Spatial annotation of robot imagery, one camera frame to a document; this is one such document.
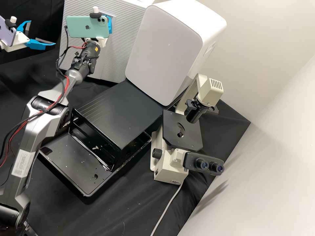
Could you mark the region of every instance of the label sticker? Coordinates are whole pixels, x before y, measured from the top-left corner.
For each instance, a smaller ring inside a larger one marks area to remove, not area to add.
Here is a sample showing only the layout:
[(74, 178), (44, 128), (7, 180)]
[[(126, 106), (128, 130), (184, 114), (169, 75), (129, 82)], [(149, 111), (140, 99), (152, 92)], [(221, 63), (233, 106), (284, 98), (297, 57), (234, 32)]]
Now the label sticker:
[(26, 177), (31, 168), (34, 156), (35, 152), (28, 152), (20, 149), (12, 170), (12, 175), (20, 178)]
[(179, 184), (180, 184), (180, 182), (175, 181), (175, 180), (171, 180), (171, 183), (172, 183), (172, 184), (177, 184), (177, 185), (179, 185)]

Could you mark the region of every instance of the ribbed white panel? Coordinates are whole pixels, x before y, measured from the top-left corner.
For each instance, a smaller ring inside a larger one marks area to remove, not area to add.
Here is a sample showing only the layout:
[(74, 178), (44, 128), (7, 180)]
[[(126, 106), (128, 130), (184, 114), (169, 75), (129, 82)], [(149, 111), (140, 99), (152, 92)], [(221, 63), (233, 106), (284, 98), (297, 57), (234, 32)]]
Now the ribbed white panel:
[[(115, 16), (113, 33), (110, 35), (106, 48), (101, 50), (100, 58), (97, 60), (95, 73), (89, 75), (92, 78), (103, 79), (119, 83), (123, 81), (125, 70), (134, 45), (139, 26), (146, 7), (151, 5), (154, 0), (66, 0), (60, 52), (66, 49), (66, 33), (64, 26), (66, 16), (70, 15), (89, 15), (93, 11), (93, 6), (98, 6), (100, 12)], [(69, 38), (69, 45), (82, 45), (81, 39)], [(61, 68), (69, 69), (76, 49), (69, 49)]]

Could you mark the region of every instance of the black cloth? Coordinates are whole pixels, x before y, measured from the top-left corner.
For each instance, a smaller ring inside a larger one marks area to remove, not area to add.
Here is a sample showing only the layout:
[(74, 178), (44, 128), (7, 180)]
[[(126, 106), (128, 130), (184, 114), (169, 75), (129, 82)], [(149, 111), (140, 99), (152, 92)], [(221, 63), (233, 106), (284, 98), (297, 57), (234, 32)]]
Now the black cloth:
[[(9, 0), (1, 1), (0, 16), (10, 19), (17, 17), (16, 25), (31, 20), (28, 37), (40, 38), (56, 43), (60, 39), (64, 0)], [(51, 50), (58, 46), (47, 47)], [(10, 53), (2, 50), (0, 64), (21, 59), (24, 57), (40, 54), (41, 50), (29, 48), (20, 49)]]
[[(25, 104), (39, 91), (57, 83), (54, 61), (57, 50), (0, 65), (0, 140), (21, 119)], [(87, 79), (69, 96), (78, 106), (113, 84)], [(219, 115), (200, 118), (202, 153), (226, 160), (250, 122), (219, 101)], [(20, 136), (13, 141), (15, 152)], [(31, 199), (29, 222), (40, 235), (150, 235), (178, 186), (153, 180), (150, 151), (137, 157), (118, 180), (103, 189), (97, 199), (85, 204), (63, 181), (36, 161), (27, 194)], [(0, 169), (0, 184), (6, 179), (13, 155)], [(177, 235), (213, 176), (189, 172), (155, 235)]]

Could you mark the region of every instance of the red wire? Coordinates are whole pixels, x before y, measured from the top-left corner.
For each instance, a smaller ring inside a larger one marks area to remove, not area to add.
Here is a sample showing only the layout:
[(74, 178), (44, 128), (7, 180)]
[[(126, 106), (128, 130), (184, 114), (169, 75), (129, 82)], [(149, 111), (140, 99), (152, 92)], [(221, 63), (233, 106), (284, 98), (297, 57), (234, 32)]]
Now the red wire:
[(83, 48), (86, 48), (86, 47), (83, 47), (83, 45), (82, 45), (82, 47), (77, 47), (77, 46), (70, 46), (70, 47), (72, 47), (72, 48), (77, 48), (77, 49), (83, 49)]
[[(70, 79), (69, 79), (69, 77), (66, 76), (66, 75), (65, 75), (65, 77), (66, 77), (66, 79), (67, 79), (67, 83), (66, 83), (64, 92), (67, 91), (67, 89), (68, 89), (68, 87), (69, 87), (69, 85), (70, 85)], [(46, 110), (48, 110), (48, 109), (51, 108), (53, 105), (55, 105), (57, 101), (55, 101), (55, 102), (52, 103), (49, 107), (47, 107)], [(7, 158), (8, 158), (9, 147), (11, 147), (11, 141), (12, 141), (13, 137), (14, 137), (18, 132), (20, 132), (21, 129), (23, 129), (23, 127), (24, 127), (28, 122), (29, 122), (29, 120), (27, 120), (27, 121), (25, 121), (24, 123), (22, 123), (22, 124), (20, 125), (20, 127), (14, 132), (14, 134), (13, 134), (13, 135), (11, 136), (11, 138), (9, 139), (8, 145), (7, 145), (7, 150), (6, 150), (6, 155), (5, 155), (4, 159), (3, 159), (3, 162), (2, 162), (1, 165), (0, 165), (0, 168), (4, 165), (4, 163), (6, 162), (6, 160), (7, 160)]]

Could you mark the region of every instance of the black tablecloth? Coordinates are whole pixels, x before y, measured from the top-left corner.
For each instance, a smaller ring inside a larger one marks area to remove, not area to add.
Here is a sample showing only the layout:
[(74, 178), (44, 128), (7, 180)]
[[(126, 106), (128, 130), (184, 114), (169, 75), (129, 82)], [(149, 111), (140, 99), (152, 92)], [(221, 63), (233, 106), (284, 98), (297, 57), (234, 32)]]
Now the black tablecloth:
[[(0, 65), (0, 140), (18, 123), (25, 104), (39, 91), (57, 83), (54, 61), (58, 51)], [(69, 96), (77, 106), (113, 84), (87, 79)], [(219, 101), (219, 115), (200, 118), (204, 147), (201, 152), (226, 160), (250, 122)], [(13, 141), (16, 151), (21, 136)], [(178, 186), (153, 181), (150, 152), (130, 166), (114, 184), (102, 190), (91, 204), (83, 203), (40, 161), (36, 161), (27, 194), (31, 199), (29, 222), (41, 236), (53, 235), (150, 235)], [(13, 162), (10, 154), (0, 169), (0, 183)], [(177, 235), (213, 176), (190, 172), (155, 235)]]

